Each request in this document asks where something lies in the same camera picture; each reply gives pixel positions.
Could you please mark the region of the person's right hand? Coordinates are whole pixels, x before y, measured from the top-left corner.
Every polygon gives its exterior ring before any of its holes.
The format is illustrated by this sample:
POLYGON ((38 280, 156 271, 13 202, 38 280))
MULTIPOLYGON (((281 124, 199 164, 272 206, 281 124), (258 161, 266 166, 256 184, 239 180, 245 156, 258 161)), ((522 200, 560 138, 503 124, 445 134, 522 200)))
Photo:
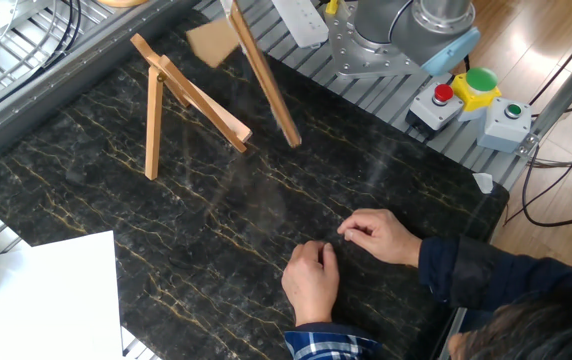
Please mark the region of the person's right hand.
POLYGON ((422 240, 390 210, 355 210, 337 232, 384 263, 418 267, 422 240))

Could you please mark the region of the person's left hand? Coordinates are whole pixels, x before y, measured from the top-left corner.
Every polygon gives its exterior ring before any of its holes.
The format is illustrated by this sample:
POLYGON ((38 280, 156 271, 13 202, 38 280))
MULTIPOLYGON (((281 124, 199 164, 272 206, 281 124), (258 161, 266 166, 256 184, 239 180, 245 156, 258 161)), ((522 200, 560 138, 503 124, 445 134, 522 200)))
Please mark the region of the person's left hand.
POLYGON ((297 327, 332 321, 339 282, 337 257, 330 243, 308 241, 294 248, 281 284, 297 327))

